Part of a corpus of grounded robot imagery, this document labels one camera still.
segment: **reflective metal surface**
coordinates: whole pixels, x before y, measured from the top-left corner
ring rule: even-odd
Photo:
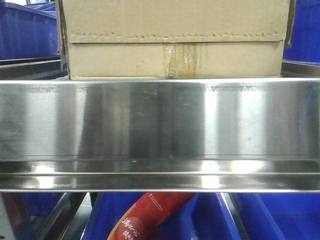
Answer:
[[[0,193],[0,239],[35,240],[22,193]]]
[[[307,64],[306,62],[284,61],[282,63],[281,73],[284,77],[320,77],[320,63]]]
[[[16,161],[0,169],[0,189],[13,192],[320,191],[316,159]]]
[[[0,62],[0,80],[55,79],[68,74],[66,69],[62,69],[60,59],[21,62],[14,63],[13,60]]]
[[[0,189],[317,191],[319,83],[2,81]]]

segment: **blue plastic bin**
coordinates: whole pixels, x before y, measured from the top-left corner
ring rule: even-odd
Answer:
[[[106,240],[143,193],[100,193],[81,240]],[[157,229],[163,240],[240,240],[221,194],[198,193]]]
[[[320,63],[320,1],[298,0],[292,32],[292,47],[283,58],[290,61]]]
[[[61,192],[26,192],[24,198],[30,216],[48,216],[62,196]]]
[[[251,240],[320,239],[318,193],[242,193],[234,199]]]
[[[57,17],[50,6],[46,12],[0,1],[0,59],[57,56]]]
[[[38,3],[31,3],[26,4],[25,6],[33,9],[38,9],[41,11],[56,11],[56,4],[52,2],[38,2]]]

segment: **metal rack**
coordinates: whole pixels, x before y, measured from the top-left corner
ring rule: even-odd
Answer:
[[[65,75],[57,61],[17,64],[49,79]],[[17,67],[0,66],[7,226],[16,192],[320,190],[319,66],[284,62],[286,78],[139,81],[16,80]]]

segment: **torn cardboard edge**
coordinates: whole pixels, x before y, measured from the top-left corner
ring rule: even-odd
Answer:
[[[297,0],[290,0],[288,24],[286,28],[286,37],[284,42],[285,48],[291,47],[291,37],[294,29],[295,16],[296,16],[296,5],[297,5]]]

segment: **red package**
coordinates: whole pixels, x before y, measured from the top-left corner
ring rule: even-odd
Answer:
[[[121,217],[107,240],[145,240],[195,194],[147,192]]]

